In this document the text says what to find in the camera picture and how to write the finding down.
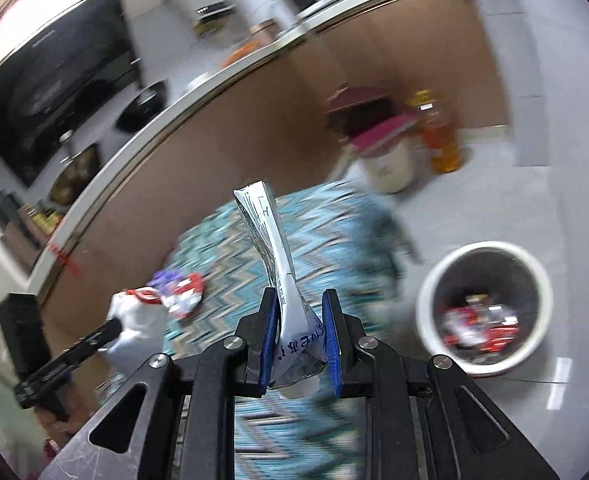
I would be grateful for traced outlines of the green white milk pouch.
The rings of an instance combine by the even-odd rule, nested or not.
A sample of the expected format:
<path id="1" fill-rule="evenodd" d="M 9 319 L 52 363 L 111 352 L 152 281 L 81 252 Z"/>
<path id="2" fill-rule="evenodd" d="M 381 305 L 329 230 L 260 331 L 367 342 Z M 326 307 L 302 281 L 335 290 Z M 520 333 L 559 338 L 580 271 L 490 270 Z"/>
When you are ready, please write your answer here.
<path id="1" fill-rule="evenodd" d="M 235 200 L 278 299 L 270 381 L 286 399 L 318 391 L 326 367 L 325 330 L 296 283 L 288 238 L 272 189 L 263 181 L 236 190 Z"/>

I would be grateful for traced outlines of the red silver snack wrapper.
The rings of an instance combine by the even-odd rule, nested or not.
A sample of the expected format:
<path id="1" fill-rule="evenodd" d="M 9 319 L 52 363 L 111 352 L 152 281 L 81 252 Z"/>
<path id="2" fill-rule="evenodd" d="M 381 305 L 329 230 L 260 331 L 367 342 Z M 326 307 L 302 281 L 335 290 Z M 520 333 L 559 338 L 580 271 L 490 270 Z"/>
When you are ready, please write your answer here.
<path id="1" fill-rule="evenodd" d="M 168 315 L 184 320 L 196 313 L 206 290 L 206 283 L 199 273 L 177 276 L 161 288 L 162 301 L 168 308 Z"/>

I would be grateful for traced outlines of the white paper bag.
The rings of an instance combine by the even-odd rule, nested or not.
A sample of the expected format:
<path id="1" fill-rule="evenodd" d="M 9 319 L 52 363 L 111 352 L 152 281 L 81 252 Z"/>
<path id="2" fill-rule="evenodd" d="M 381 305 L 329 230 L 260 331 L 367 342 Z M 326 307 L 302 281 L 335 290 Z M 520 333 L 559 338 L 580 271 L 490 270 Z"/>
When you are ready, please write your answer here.
<path id="1" fill-rule="evenodd" d="M 112 296 L 107 320 L 117 318 L 122 332 L 102 350 L 106 360 L 120 373 L 130 376 L 164 346 L 168 308 L 153 287 L 124 289 Z"/>

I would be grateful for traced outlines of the crushed red soda can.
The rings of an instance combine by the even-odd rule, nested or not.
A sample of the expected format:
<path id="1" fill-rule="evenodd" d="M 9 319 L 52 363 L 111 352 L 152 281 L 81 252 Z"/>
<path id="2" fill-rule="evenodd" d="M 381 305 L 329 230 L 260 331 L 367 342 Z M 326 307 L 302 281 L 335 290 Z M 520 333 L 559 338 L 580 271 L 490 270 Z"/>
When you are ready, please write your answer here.
<path id="1" fill-rule="evenodd" d="M 495 304 L 486 294 L 477 294 L 465 297 L 461 306 L 447 309 L 441 316 L 441 328 L 448 347 L 484 356 L 498 354 L 512 344 L 520 322 L 511 307 Z"/>

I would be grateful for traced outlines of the white round trash bin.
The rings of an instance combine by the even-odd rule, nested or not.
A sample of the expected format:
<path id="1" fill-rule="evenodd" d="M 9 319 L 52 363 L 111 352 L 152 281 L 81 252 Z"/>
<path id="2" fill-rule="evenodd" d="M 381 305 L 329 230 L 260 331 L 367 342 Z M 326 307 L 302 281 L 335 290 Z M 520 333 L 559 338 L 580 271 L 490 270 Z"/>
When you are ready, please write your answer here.
<path id="1" fill-rule="evenodd" d="M 416 327 L 425 350 L 452 358 L 472 377 L 503 375 L 543 343 L 553 291 L 544 266 L 499 240 L 462 246 L 424 279 Z"/>

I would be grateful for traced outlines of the brown kitchen cabinet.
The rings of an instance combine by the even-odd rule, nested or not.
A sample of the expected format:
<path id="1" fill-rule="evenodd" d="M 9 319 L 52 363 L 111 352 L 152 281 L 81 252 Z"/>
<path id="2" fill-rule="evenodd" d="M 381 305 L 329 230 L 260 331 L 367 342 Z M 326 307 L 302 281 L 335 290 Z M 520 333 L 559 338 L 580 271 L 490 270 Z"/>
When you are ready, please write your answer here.
<path id="1" fill-rule="evenodd" d="M 235 188 L 264 180 L 278 194 L 328 179 L 341 148 L 327 101 L 342 84 L 378 86 L 403 102 L 435 91 L 459 125 L 503 125 L 508 105 L 474 0 L 342 0 L 311 18 L 337 66 L 298 32 L 241 58 L 184 94 L 135 134 L 69 209 L 29 289 L 50 348 L 94 330 L 111 296 L 144 284 L 176 238 Z"/>

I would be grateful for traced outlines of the zigzag knit rug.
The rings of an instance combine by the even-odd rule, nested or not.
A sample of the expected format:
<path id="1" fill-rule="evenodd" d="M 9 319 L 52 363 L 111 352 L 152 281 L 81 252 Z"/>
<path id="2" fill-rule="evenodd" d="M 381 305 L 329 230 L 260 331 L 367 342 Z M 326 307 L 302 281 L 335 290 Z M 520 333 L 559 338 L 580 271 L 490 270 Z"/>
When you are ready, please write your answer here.
<path id="1" fill-rule="evenodd" d="M 390 330 L 382 311 L 397 299 L 401 256 L 411 249 L 387 197 L 349 181 L 281 196 L 277 206 L 296 283 L 313 309 L 326 289 L 344 312 L 377 335 Z M 217 208 L 178 237 L 162 269 L 202 275 L 206 290 L 195 314 L 168 315 L 164 346 L 193 356 L 229 335 L 258 310 L 268 280 L 235 203 Z M 363 473 L 364 404 L 341 400 L 323 379 L 318 391 L 286 399 L 270 391 L 240 399 L 235 413 L 235 472 L 240 479 L 356 479 Z"/>

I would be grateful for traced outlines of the purple ribbon plastic wrapper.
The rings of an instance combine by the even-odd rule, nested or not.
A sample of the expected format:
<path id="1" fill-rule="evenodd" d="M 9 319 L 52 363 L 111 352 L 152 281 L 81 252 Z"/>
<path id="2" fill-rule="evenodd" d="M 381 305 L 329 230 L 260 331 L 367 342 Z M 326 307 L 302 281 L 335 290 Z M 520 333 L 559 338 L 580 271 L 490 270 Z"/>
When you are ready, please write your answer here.
<path id="1" fill-rule="evenodd" d="M 173 268 L 162 269 L 152 275 L 147 286 L 157 289 L 162 296 L 172 296 L 174 288 L 186 278 L 187 275 L 183 271 Z"/>

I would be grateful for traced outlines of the maroon dustpan with broom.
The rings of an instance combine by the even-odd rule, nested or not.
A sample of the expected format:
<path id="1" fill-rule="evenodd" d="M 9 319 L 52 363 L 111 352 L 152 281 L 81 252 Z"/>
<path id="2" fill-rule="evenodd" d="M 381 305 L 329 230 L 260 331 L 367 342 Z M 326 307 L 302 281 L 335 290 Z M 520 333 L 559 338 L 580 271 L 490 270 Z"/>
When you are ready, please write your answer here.
<path id="1" fill-rule="evenodd" d="M 387 153 L 413 133 L 418 114 L 397 106 L 387 91 L 372 86 L 343 86 L 327 101 L 329 129 L 357 155 Z"/>

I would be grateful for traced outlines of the yellow cap oil bottle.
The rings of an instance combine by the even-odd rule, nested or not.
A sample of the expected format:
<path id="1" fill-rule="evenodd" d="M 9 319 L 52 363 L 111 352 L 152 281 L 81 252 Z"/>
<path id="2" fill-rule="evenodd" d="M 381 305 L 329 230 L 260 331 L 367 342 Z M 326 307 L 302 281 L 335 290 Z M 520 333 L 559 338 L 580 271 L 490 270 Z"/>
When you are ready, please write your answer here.
<path id="1" fill-rule="evenodd" d="M 453 117 L 430 90 L 417 91 L 407 100 L 418 114 L 418 125 L 436 174 L 450 174 L 463 164 Z"/>

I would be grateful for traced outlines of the black frying pan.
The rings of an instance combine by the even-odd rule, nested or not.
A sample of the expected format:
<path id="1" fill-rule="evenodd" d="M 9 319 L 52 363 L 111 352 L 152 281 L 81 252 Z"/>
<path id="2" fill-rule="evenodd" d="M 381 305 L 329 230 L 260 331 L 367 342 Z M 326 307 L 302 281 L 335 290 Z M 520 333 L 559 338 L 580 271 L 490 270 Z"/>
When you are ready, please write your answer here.
<path id="1" fill-rule="evenodd" d="M 165 80 L 150 84 L 125 107 L 116 121 L 116 129 L 133 134 L 145 128 L 168 105 L 168 85 Z"/>

